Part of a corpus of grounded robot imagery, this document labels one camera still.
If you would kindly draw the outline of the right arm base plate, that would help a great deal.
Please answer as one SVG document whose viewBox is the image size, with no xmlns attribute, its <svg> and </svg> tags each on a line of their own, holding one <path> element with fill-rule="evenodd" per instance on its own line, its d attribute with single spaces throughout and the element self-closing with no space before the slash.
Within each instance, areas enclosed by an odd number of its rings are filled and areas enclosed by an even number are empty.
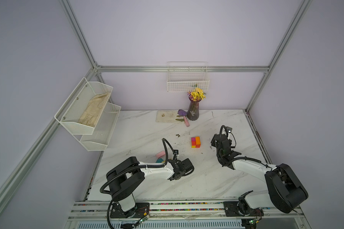
<svg viewBox="0 0 344 229">
<path fill-rule="evenodd" d="M 243 201 L 225 201 L 223 202 L 225 214 L 227 217 L 262 217 L 264 215 L 261 208 L 252 209 Z"/>
</svg>

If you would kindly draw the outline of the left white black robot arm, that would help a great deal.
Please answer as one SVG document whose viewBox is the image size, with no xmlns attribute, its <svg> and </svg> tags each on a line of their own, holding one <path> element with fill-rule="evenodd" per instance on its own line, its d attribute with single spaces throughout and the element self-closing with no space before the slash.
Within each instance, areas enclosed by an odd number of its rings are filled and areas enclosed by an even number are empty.
<svg viewBox="0 0 344 229">
<path fill-rule="evenodd" d="M 134 190 L 146 179 L 179 180 L 195 170 L 190 159 L 183 161 L 167 159 L 161 163 L 139 162 L 132 156 L 106 174 L 107 181 L 101 186 L 100 193 L 111 196 L 123 213 L 137 209 Z"/>
</svg>

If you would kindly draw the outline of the orange wood block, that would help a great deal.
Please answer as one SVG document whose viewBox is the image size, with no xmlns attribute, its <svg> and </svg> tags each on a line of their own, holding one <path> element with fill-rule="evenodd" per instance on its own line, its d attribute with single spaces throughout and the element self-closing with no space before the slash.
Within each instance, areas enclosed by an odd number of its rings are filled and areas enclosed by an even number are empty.
<svg viewBox="0 0 344 229">
<path fill-rule="evenodd" d="M 195 140 L 196 140 L 196 146 L 201 146 L 200 137 L 199 136 L 195 137 Z"/>
</svg>

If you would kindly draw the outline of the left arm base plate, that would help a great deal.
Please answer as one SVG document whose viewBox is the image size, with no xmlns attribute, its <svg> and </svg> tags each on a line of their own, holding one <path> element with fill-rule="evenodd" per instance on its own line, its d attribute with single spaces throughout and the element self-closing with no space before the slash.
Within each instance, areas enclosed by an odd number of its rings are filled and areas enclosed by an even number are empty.
<svg viewBox="0 0 344 229">
<path fill-rule="evenodd" d="M 123 211 L 121 205 L 118 203 L 113 203 L 110 208 L 110 218 L 111 219 L 141 219 L 148 215 L 150 211 L 150 203 L 147 202 L 137 202 L 135 207 L 129 211 Z"/>
</svg>

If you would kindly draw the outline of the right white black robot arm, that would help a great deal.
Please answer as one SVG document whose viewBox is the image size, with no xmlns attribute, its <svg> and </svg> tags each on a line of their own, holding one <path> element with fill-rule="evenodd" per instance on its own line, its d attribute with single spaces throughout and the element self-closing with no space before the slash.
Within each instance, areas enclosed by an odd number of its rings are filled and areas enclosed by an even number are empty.
<svg viewBox="0 0 344 229">
<path fill-rule="evenodd" d="M 264 191 L 250 190 L 239 196 L 237 214 L 247 216 L 260 208 L 276 208 L 288 214 L 308 199 L 307 190 L 289 165 L 267 164 L 243 156 L 234 150 L 230 136 L 233 136 L 232 128 L 222 125 L 211 141 L 217 150 L 219 164 L 256 177 L 267 187 Z"/>
</svg>

